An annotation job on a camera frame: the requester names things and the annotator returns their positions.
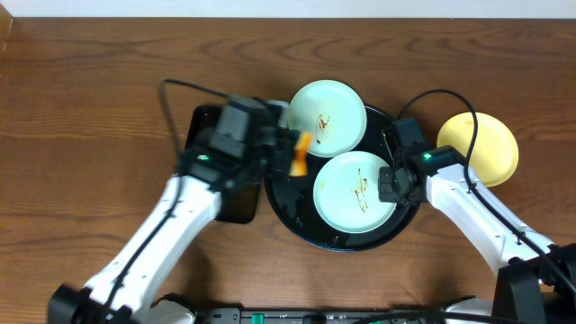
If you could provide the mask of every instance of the black wire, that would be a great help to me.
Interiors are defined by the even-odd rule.
[[[475,315],[458,312],[448,312],[440,310],[424,310],[424,311],[399,311],[387,314],[374,315],[359,319],[352,324],[371,324],[381,320],[397,320],[397,319],[425,319],[430,320],[468,320],[476,323],[492,323],[492,324],[522,324],[515,319],[503,319],[493,316]]]
[[[217,96],[221,96],[224,98],[229,98],[229,96],[227,94],[224,94],[224,93],[221,93],[218,91],[214,91],[214,90],[205,88],[203,86],[191,84],[191,83],[176,80],[176,79],[167,78],[167,79],[160,81],[160,83],[158,84],[158,97],[160,98],[160,107],[162,108],[162,113],[164,114],[164,118],[166,119],[166,123],[168,125],[168,128],[170,129],[170,132],[172,133],[172,141],[174,142],[174,149],[175,149],[175,153],[176,153],[176,158],[179,158],[181,146],[180,146],[180,140],[178,138],[178,131],[176,129],[176,123],[174,122],[174,118],[172,117],[172,113],[170,110],[170,104],[168,104],[168,94],[166,91],[166,85],[168,85],[168,84],[178,85],[178,86],[187,86],[187,87],[190,87],[192,89],[200,90],[200,91],[205,92],[207,94],[217,95]]]
[[[168,104],[168,96],[167,96],[167,91],[166,91],[166,85],[168,85],[168,84],[187,86],[187,87],[190,87],[192,89],[200,90],[200,91],[203,91],[205,93],[208,93],[211,95],[221,96],[224,98],[229,98],[229,96],[227,94],[220,93],[220,92],[217,92],[217,91],[214,91],[211,89],[207,89],[205,87],[191,84],[191,83],[188,83],[185,81],[175,80],[175,79],[171,79],[171,78],[167,78],[167,79],[160,81],[160,83],[158,84],[158,96],[160,98],[160,107],[162,108],[164,118],[166,119],[166,124],[167,124],[168,128],[170,129],[170,132],[172,135],[172,142],[174,144],[174,149],[175,149],[175,154],[176,154],[176,160],[178,160],[180,158],[180,153],[181,153],[180,140],[178,139],[178,132],[176,129],[176,124],[174,123],[174,118],[172,117],[170,105]],[[136,262],[136,260],[138,259],[138,257],[142,253],[142,251],[144,251],[144,248],[146,248],[146,246],[150,243],[150,241],[160,231],[162,226],[164,226],[164,224],[168,221],[168,219],[170,219],[170,217],[172,216],[172,213],[174,212],[174,209],[178,205],[180,195],[182,194],[183,181],[182,181],[182,177],[180,176],[182,174],[180,172],[181,170],[179,169],[180,166],[177,166],[177,167],[178,167],[178,170],[177,170],[178,187],[176,188],[176,194],[175,194],[174,200],[172,201],[170,208],[168,208],[168,210],[166,211],[164,218],[156,225],[156,227],[150,232],[150,234],[148,234],[146,239],[144,239],[142,244],[140,244],[138,249],[134,252],[134,254],[128,260],[128,263],[126,263],[124,268],[120,271],[120,273],[116,277],[115,282],[114,282],[114,286],[112,287],[112,289],[110,290],[110,294],[108,295],[108,299],[106,300],[106,303],[103,305],[103,311],[101,313],[101,317],[99,320],[100,323],[105,323],[106,317],[108,316],[108,312],[110,311],[110,307],[112,306],[114,297],[116,296],[116,293],[120,290],[120,288],[122,288],[122,282],[124,281],[124,278],[128,274],[130,268],[132,267],[134,262]]]
[[[556,275],[564,285],[566,285],[566,288],[568,288],[572,293],[574,293],[574,295],[576,295],[576,287],[574,287],[574,284],[570,281],[570,279],[568,279],[568,277],[566,277],[566,275],[564,275],[562,270],[558,268],[558,266],[554,263],[554,261],[552,261],[548,257],[548,255],[539,246],[537,246],[530,238],[528,238],[523,230],[517,229],[514,225],[512,225],[512,223],[510,223],[506,218],[504,218],[504,216],[502,216],[489,202],[487,202],[486,199],[484,199],[484,197],[476,189],[476,184],[474,184],[470,179],[468,169],[470,165],[470,158],[472,157],[472,152],[474,149],[474,144],[476,143],[476,137],[478,135],[478,119],[476,118],[476,111],[472,107],[472,104],[468,102],[466,98],[464,98],[461,94],[458,94],[452,90],[446,90],[446,89],[429,90],[426,91],[425,93],[417,95],[416,97],[414,97],[414,99],[406,103],[406,105],[404,105],[404,107],[398,114],[398,119],[410,108],[412,104],[414,104],[414,102],[416,102],[421,97],[430,94],[448,94],[455,96],[456,98],[460,99],[466,105],[466,107],[468,107],[468,110],[472,114],[472,119],[474,121],[474,129],[472,131],[472,139],[470,141],[470,147],[468,148],[468,153],[466,153],[466,159],[464,162],[464,179],[466,180],[466,184],[468,185],[469,190],[472,191],[472,193],[476,196],[476,198],[478,198],[480,203],[484,205],[484,207],[489,212],[491,212],[498,221],[504,224],[504,226],[506,226],[514,235],[516,235],[519,240],[524,242],[529,248],[531,248],[534,252],[536,252],[541,257],[543,262],[546,263],[546,265],[550,268],[553,274]]]

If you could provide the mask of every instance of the plate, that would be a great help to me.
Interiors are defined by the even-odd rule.
[[[387,221],[396,203],[378,199],[378,176],[388,167],[381,157],[354,151],[332,158],[314,182],[314,205],[331,227],[346,233],[364,233]]]
[[[309,153],[332,158],[360,142],[366,130],[366,110],[360,96],[348,85],[320,80],[294,96],[288,127],[312,134]]]
[[[476,175],[490,187],[508,180],[518,166],[518,144],[502,121],[482,112],[476,113],[478,136],[470,159]],[[469,112],[449,119],[438,133],[437,146],[451,145],[466,156],[474,122]]]

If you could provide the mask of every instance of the white wall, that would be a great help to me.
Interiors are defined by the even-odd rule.
[[[0,0],[0,3],[14,17],[576,18],[576,0]]]

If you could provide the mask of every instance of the dirty plate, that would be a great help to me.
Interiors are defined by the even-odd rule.
[[[396,203],[378,200],[378,172],[388,163],[367,152],[348,152],[332,158],[314,182],[314,205],[331,227],[364,233],[382,225]]]
[[[309,153],[332,158],[360,142],[366,130],[366,110],[360,96],[348,85],[320,80],[294,96],[288,127],[312,134]]]

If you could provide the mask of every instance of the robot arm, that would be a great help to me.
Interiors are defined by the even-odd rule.
[[[464,166],[454,164],[437,170],[435,175],[426,179],[426,196],[428,201],[444,213],[456,224],[462,233],[473,243],[474,247],[484,257],[494,275],[509,265],[512,258],[529,260],[538,254],[507,229],[484,205],[469,192],[464,181]],[[494,194],[492,194],[470,167],[469,174],[476,183],[476,188],[499,213],[517,228],[523,230],[526,236],[549,253],[553,242],[545,236],[536,233],[510,211]]]
[[[395,154],[393,167],[383,167],[380,172],[381,201],[430,202],[473,243],[495,275],[511,259],[538,257],[469,191],[464,180],[464,157],[458,151],[452,147],[431,148],[414,118],[394,122],[383,135]],[[554,243],[549,238],[536,233],[510,211],[478,180],[471,167],[469,174],[491,206],[545,253],[550,252],[549,246]]]
[[[149,316],[153,298],[192,239],[218,215],[222,193],[262,175],[305,175],[311,135],[281,127],[287,104],[227,97],[216,128],[198,134],[179,155],[177,174],[120,254],[80,292],[62,285],[52,295],[49,324],[103,317],[114,324],[167,322],[164,315]],[[190,322],[181,320],[168,322]]]
[[[91,300],[105,304],[120,271],[150,232],[164,218],[166,211],[176,198],[180,180],[182,181],[181,196],[185,198],[176,205],[171,219],[160,228],[132,265],[111,305],[112,311],[117,311],[122,306],[130,308],[131,317],[139,323],[145,323],[158,288],[190,242],[210,221],[215,219],[221,208],[221,194],[210,191],[207,183],[190,175],[185,175],[182,179],[173,176],[168,180],[156,208],[132,239],[109,265],[88,280],[85,288],[92,291]]]

